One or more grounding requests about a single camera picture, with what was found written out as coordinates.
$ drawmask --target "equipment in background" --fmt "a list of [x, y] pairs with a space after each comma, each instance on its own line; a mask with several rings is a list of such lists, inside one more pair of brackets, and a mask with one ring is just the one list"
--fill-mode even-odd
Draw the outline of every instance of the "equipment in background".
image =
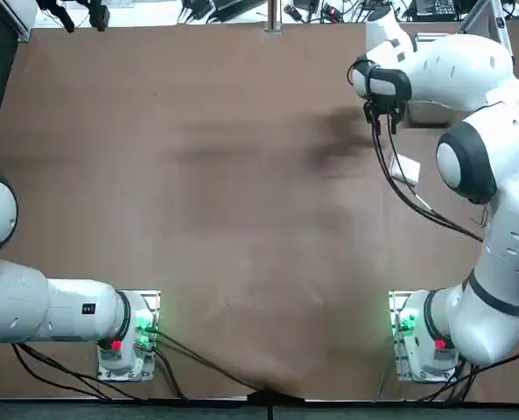
[[[74, 32], [75, 26], [73, 20], [68, 15], [67, 9], [57, 4], [57, 0], [36, 0], [38, 6], [43, 11], [49, 11], [63, 24], [68, 33]], [[76, 3], [86, 7], [89, 12], [89, 21], [93, 28], [99, 32], [105, 31], [109, 22], [109, 10], [102, 5], [102, 0], [76, 0]]]
[[[391, 8], [372, 12], [366, 32], [368, 52], [348, 76], [366, 100], [372, 141], [389, 185], [426, 219], [483, 242], [474, 268], [457, 286], [416, 290], [396, 313], [410, 378], [447, 382], [461, 357], [485, 370], [497, 366], [519, 340], [519, 79], [511, 51], [489, 38], [447, 35], [419, 49]], [[413, 200], [408, 199], [389, 175], [379, 117], [388, 118], [396, 154], [392, 134], [407, 102], [469, 114], [440, 137], [436, 160], [450, 189], [487, 206], [484, 239], [434, 211], [414, 188], [409, 190]]]
[[457, 16], [454, 0], [417, 0], [416, 6], [412, 18], [418, 22], [453, 22]]
[[214, 8], [217, 11], [222, 11], [227, 7], [241, 2], [241, 0], [213, 0]]
[[211, 13], [207, 18], [207, 23], [227, 22], [246, 11], [255, 9], [255, 7], [265, 3], [266, 1], [267, 0], [238, 0], [236, 3], [232, 3], [229, 7], [213, 11], [213, 13]]
[[302, 18], [302, 13], [299, 12], [296, 7], [291, 6], [290, 4], [286, 4], [283, 8], [283, 12], [294, 20], [294, 22], [302, 22], [304, 23], [304, 19]]
[[332, 24], [344, 24], [343, 14], [329, 3], [325, 3], [321, 8], [321, 15]]
[[188, 0], [183, 2], [183, 8], [191, 11], [186, 18], [186, 22], [188, 22], [191, 19], [202, 19], [213, 9], [213, 5], [209, 0]]
[[319, 0], [294, 0], [293, 5], [308, 12], [305, 23], [309, 24], [312, 21], [312, 16], [318, 11]]
[[[0, 175], [0, 249], [18, 224], [18, 202]], [[0, 259], [0, 343], [96, 341], [102, 379], [144, 381], [154, 371], [159, 292], [150, 303], [135, 290], [94, 280], [46, 278]]]

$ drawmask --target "black cable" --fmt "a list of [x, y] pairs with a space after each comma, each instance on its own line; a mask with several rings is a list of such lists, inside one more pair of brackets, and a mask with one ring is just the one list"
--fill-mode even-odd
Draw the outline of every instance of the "black cable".
[[467, 379], [466, 386], [463, 389], [463, 394], [460, 395], [459, 402], [464, 403], [467, 395], [469, 394], [469, 391], [471, 390], [471, 387], [473, 386], [473, 383], [475, 382], [475, 379], [477, 379], [477, 369], [479, 369], [476, 365], [471, 365], [471, 369], [469, 371], [469, 379]]
[[[399, 162], [399, 159], [398, 159], [398, 156], [397, 156], [397, 153], [396, 153], [395, 145], [393, 143], [393, 138], [392, 138], [392, 135], [391, 135], [391, 124], [390, 124], [390, 121], [389, 121], [389, 112], [387, 114], [387, 117], [388, 117], [388, 134], [389, 134], [389, 140], [390, 140], [390, 143], [391, 143], [391, 147], [392, 147], [392, 150], [394, 152], [395, 159], [397, 161], [397, 165], [399, 167], [399, 170], [401, 171], [403, 178], [406, 180], [406, 178], [404, 177], [403, 169], [401, 167], [401, 164]], [[378, 163], [380, 164], [380, 167], [382, 169], [383, 175], [386, 178], [386, 180], [388, 181], [389, 186], [396, 193], [396, 195], [399, 197], [399, 199], [401, 199], [401, 201], [403, 203], [405, 203], [408, 207], [410, 207], [412, 210], [414, 210], [418, 214], [422, 215], [423, 217], [425, 217], [429, 221], [433, 221], [434, 223], [437, 223], [437, 224], [439, 224], [440, 226], [442, 226], [444, 228], [449, 228], [449, 229], [454, 230], [456, 232], [462, 233], [463, 235], [467, 235], [467, 236], [475, 239], [476, 241], [482, 242], [482, 239], [479, 236], [477, 236], [476, 234], [473, 234], [472, 232], [469, 232], [468, 230], [466, 230], [463, 227], [461, 227], [460, 225], [452, 222], [451, 220], [448, 220], [446, 217], [444, 217], [441, 214], [435, 212], [434, 210], [428, 211], [426, 209], [423, 209], [420, 206], [417, 206], [415, 203], [413, 203], [410, 199], [408, 199], [405, 196], [405, 194], [401, 191], [401, 189], [399, 189], [399, 187], [397, 186], [397, 184], [395, 183], [395, 181], [391, 177], [391, 174], [389, 173], [389, 169], [388, 169], [387, 165], [385, 164], [385, 157], [383, 156], [382, 144], [380, 142], [379, 134], [377, 133], [377, 130], [376, 130], [377, 121], [375, 120], [375, 117], [373, 115], [372, 115], [371, 125], [372, 125], [372, 144], [374, 146], [374, 149], [375, 149], [375, 152], [376, 152], [376, 156], [378, 158]], [[412, 193], [414, 193], [414, 190], [412, 189], [412, 187], [410, 185], [408, 185], [408, 184], [407, 184], [407, 186], [409, 187], [410, 191]]]
[[105, 398], [106, 400], [111, 400], [107, 395], [103, 394], [98, 388], [96, 388], [91, 383], [88, 383], [83, 378], [79, 377], [78, 375], [74, 374], [73, 372], [66, 369], [64, 366], [62, 366], [60, 363], [58, 363], [56, 360], [51, 359], [49, 356], [45, 356], [42, 353], [39, 353], [37, 350], [34, 350], [32, 347], [27, 346], [26, 344], [18, 344], [18, 347], [27, 353], [30, 357], [35, 359], [36, 361], [39, 361], [41, 363], [46, 364], [47, 366], [57, 369], [61, 372], [64, 372], [66, 374], [70, 374], [74, 376], [76, 379], [78, 379], [80, 382], [82, 382], [84, 385], [86, 385], [88, 388], [92, 389], [96, 394], [99, 394], [102, 398]]
[[459, 375], [461, 375], [463, 373], [463, 369], [465, 368], [465, 366], [466, 366], [466, 360], [463, 359], [463, 360], [461, 360], [461, 363], [456, 368], [456, 371], [454, 373], [456, 382], [453, 385], [452, 390], [450, 391], [450, 395], [445, 399], [446, 407], [448, 405], [450, 405], [451, 403], [455, 402], [457, 400], [457, 398], [458, 398], [458, 396], [456, 395], [456, 390], [457, 390], [457, 387], [459, 385], [458, 378], [459, 378]]
[[170, 384], [172, 385], [173, 390], [175, 391], [176, 397], [178, 397], [181, 400], [188, 400], [189, 398], [187, 398], [187, 396], [183, 393], [181, 387], [179, 386], [178, 380], [176, 379], [175, 374], [173, 373], [172, 365], [170, 364], [170, 362], [166, 359], [164, 354], [160, 352], [158, 348], [154, 348], [154, 353], [160, 358], [162, 363], [164, 363], [165, 370], [167, 370], [168, 372]]
[[184, 5], [182, 5], [181, 11], [178, 14], [178, 20], [176, 21], [178, 25], [179, 25], [179, 20], [181, 19], [181, 17], [183, 16], [183, 14], [185, 13], [186, 10], [187, 10], [187, 8]]
[[404, 0], [401, 0], [401, 3], [403, 3], [403, 6], [405, 6], [405, 12], [403, 13], [403, 16], [406, 16], [407, 22], [409, 22], [409, 7], [407, 7], [407, 3]]
[[[478, 374], [481, 374], [483, 372], [486, 372], [490, 369], [493, 369], [493, 368], [497, 368], [499, 366], [502, 366], [502, 365], [506, 365], [512, 361], [517, 361], [519, 359], [519, 353], [513, 355], [513, 356], [510, 356], [508, 357], [507, 359], [504, 359], [504, 360], [501, 360], [501, 361], [497, 361], [496, 363], [493, 363], [492, 365], [488, 365], [487, 367], [478, 367], [477, 369], [475, 369], [475, 371], [473, 373], [469, 373], [469, 374], [466, 374], [465, 376], [462, 376], [461, 378], [459, 378], [459, 381], [464, 381], [466, 379], [469, 379], [472, 375], [478, 375]], [[429, 394], [427, 396], [424, 396], [422, 398], [419, 398], [417, 400], [417, 402], [423, 402], [429, 398], [431, 398], [432, 396], [434, 396], [435, 394], [440, 394], [442, 392], [444, 392], [446, 389], [450, 389], [453, 387], [454, 384], [450, 384], [448, 385], [447, 387], [444, 387], [444, 389], [440, 389], [439, 391], [437, 392], [434, 392], [432, 394]]]
[[82, 390], [82, 389], [78, 389], [78, 388], [75, 388], [75, 387], [69, 387], [67, 385], [61, 385], [60, 383], [57, 383], [57, 382], [53, 382], [53, 381], [49, 381], [48, 379], [46, 378], [43, 378], [41, 376], [39, 376], [38, 374], [36, 374], [35, 372], [33, 372], [33, 370], [28, 366], [28, 364], [25, 362], [24, 358], [22, 357], [22, 354], [20, 354], [20, 352], [18, 351], [18, 346], [15, 345], [15, 344], [12, 344], [12, 350], [14, 350], [14, 354], [16, 355], [16, 357], [18, 358], [18, 361], [20, 362], [20, 365], [22, 365], [22, 368], [25, 369], [25, 371], [30, 374], [31, 376], [33, 376], [35, 379], [37, 379], [38, 381], [41, 381], [43, 383], [46, 383], [47, 385], [51, 385], [55, 388], [60, 388], [60, 389], [66, 389], [68, 391], [74, 391], [74, 392], [78, 392], [79, 394], [83, 394], [85, 396], [92, 396], [94, 398], [97, 398], [98, 400], [101, 400], [101, 401], [107, 401], [108, 399], [100, 396], [100, 395], [97, 395], [97, 394], [94, 394], [92, 392], [89, 392], [89, 391], [85, 391], [85, 390]]
[[179, 341], [177, 341], [176, 339], [170, 337], [169, 335], [167, 335], [167, 334], [165, 334], [165, 333], [163, 333], [163, 332], [161, 332], [161, 331], [159, 331], [157, 329], [151, 329], [150, 328], [150, 329], [146, 329], [146, 331], [149, 332], [149, 333], [155, 333], [155, 334], [159, 335], [160, 337], [163, 337], [164, 339], [172, 342], [173, 344], [175, 344], [179, 348], [182, 348], [183, 350], [185, 350], [186, 352], [188, 352], [189, 354], [194, 356], [196, 359], [198, 359], [201, 364], [203, 364], [203, 365], [205, 365], [205, 366], [207, 366], [209, 368], [212, 368], [213, 370], [216, 370], [216, 371], [220, 372], [221, 374], [223, 374], [227, 378], [231, 379], [232, 381], [237, 382], [240, 385], [244, 385], [244, 386], [246, 386], [248, 388], [254, 389], [255, 391], [260, 391], [261, 390], [258, 387], [250, 385], [249, 383], [247, 383], [245, 381], [242, 381], [241, 379], [236, 378], [234, 375], [230, 374], [226, 369], [218, 366], [217, 364], [213, 363], [212, 361], [210, 361], [208, 359], [205, 359], [203, 356], [201, 356], [197, 352], [194, 352], [189, 347], [185, 346], [184, 344], [180, 343]]
[[361, 3], [361, 11], [358, 13], [358, 16], [356, 17], [356, 23], [360, 23], [362, 13], [364, 12], [364, 7], [366, 6], [366, 2]]
[[426, 402], [431, 402], [431, 401], [434, 401], [434, 399], [439, 396], [440, 394], [442, 394], [445, 390], [446, 390], [446, 387], [448, 387], [452, 381], [455, 379], [456, 382], [453, 384], [454, 388], [457, 387], [457, 384], [458, 384], [458, 377], [459, 377], [459, 374], [461, 374], [461, 372], [463, 371], [463, 367], [465, 366], [465, 363], [462, 361], [456, 368], [455, 370], [453, 371], [453, 375], [450, 376], [447, 381], [444, 383], [444, 385], [442, 385], [442, 388], [440, 388], [438, 391], [436, 391], [432, 396], [430, 396], [428, 399], [426, 399], [425, 401]]
[[111, 385], [110, 383], [108, 383], [106, 381], [102, 381], [94, 376], [91, 376], [89, 374], [81, 374], [80, 372], [74, 372], [73, 370], [70, 370], [70, 369], [64, 367], [63, 365], [61, 365], [60, 363], [58, 363], [55, 359], [52, 359], [51, 357], [47, 356], [46, 354], [41, 353], [40, 351], [36, 350], [35, 348], [33, 348], [31, 346], [28, 346], [27, 344], [19, 344], [18, 346], [20, 347], [21, 350], [26, 352], [33, 359], [40, 361], [41, 363], [45, 363], [47, 366], [50, 366], [51, 368], [55, 368], [65, 374], [69, 374], [69, 375], [75, 377], [76, 379], [78, 379], [79, 381], [81, 381], [82, 383], [84, 383], [85, 385], [87, 385], [90, 388], [92, 388], [92, 386], [90, 384], [86, 383], [84, 381], [84, 379], [94, 381], [105, 387], [108, 387], [109, 389], [113, 389], [114, 391], [118, 392], [122, 396], [126, 396], [127, 398], [130, 398], [134, 401], [137, 401], [137, 402], [144, 401], [143, 398], [138, 398], [134, 395], [128, 394], [128, 393], [124, 392], [122, 389], [120, 389], [114, 385]]

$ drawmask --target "black joint ring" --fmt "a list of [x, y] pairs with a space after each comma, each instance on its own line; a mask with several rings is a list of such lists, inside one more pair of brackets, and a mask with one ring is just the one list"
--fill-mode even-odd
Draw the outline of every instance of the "black joint ring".
[[445, 342], [445, 348], [452, 349], [455, 348], [452, 339], [449, 336], [442, 335], [436, 327], [436, 324], [434, 324], [434, 320], [432, 319], [432, 300], [434, 299], [436, 293], [441, 290], [442, 289], [430, 290], [428, 295], [426, 295], [423, 307], [424, 324], [426, 325], [426, 330], [433, 340], [443, 340]]

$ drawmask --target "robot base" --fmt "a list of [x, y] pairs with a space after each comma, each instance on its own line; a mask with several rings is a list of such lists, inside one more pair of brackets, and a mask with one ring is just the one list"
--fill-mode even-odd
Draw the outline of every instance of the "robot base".
[[457, 350], [437, 349], [426, 331], [422, 317], [427, 294], [426, 290], [389, 292], [389, 313], [399, 381], [447, 382], [458, 363]]
[[141, 382], [154, 377], [155, 333], [144, 328], [158, 328], [159, 290], [119, 290], [130, 303], [131, 322], [121, 347], [104, 350], [97, 346], [97, 378], [109, 382]]

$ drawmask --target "black cable bundle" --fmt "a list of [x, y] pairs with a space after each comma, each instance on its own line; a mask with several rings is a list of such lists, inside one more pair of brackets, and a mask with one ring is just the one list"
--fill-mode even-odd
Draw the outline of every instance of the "black cable bundle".
[[[353, 86], [353, 82], [351, 79], [352, 71], [354, 70], [354, 67], [359, 64], [360, 61], [357, 60], [355, 63], [353, 63], [347, 70], [347, 81], [348, 83]], [[375, 68], [375, 63], [370, 62], [371, 68]], [[477, 236], [476, 234], [468, 231], [464, 227], [458, 225], [457, 223], [447, 219], [442, 214], [436, 212], [432, 208], [422, 208], [418, 205], [416, 205], [412, 200], [408, 199], [405, 194], [399, 189], [399, 187], [396, 185], [395, 181], [391, 177], [391, 174], [389, 173], [389, 169], [387, 165], [385, 164], [385, 157], [383, 155], [382, 150], [382, 143], [380, 141], [380, 132], [381, 132], [381, 124], [378, 120], [380, 113], [385, 113], [387, 118], [387, 124], [388, 124], [388, 136], [389, 136], [389, 142], [391, 144], [391, 149], [393, 150], [394, 157], [397, 161], [397, 166], [399, 167], [399, 171], [401, 172], [401, 175], [403, 179], [406, 179], [403, 168], [401, 167], [401, 163], [397, 156], [396, 146], [393, 142], [393, 136], [392, 136], [392, 126], [395, 126], [400, 118], [403, 116], [403, 110], [402, 106], [400, 104], [392, 104], [389, 102], [386, 103], [377, 103], [375, 101], [375, 98], [372, 96], [370, 88], [369, 88], [369, 72], [366, 76], [366, 92], [367, 92], [367, 101], [364, 106], [366, 116], [368, 118], [368, 122], [372, 126], [372, 145], [374, 146], [375, 154], [378, 159], [378, 164], [380, 165], [380, 168], [382, 169], [383, 176], [388, 181], [389, 186], [394, 191], [394, 193], [401, 199], [403, 203], [405, 203], [408, 207], [410, 207], [412, 210], [414, 210], [416, 213], [420, 214], [421, 216], [425, 217], [429, 221], [433, 221], [434, 223], [444, 227], [451, 229], [455, 232], [459, 232], [465, 236], [468, 236], [472, 239], [475, 239], [476, 241], [482, 242], [483, 240]], [[418, 195], [415, 193], [414, 189], [408, 184], [405, 183], [407, 187], [409, 188], [409, 191], [417, 198]]]

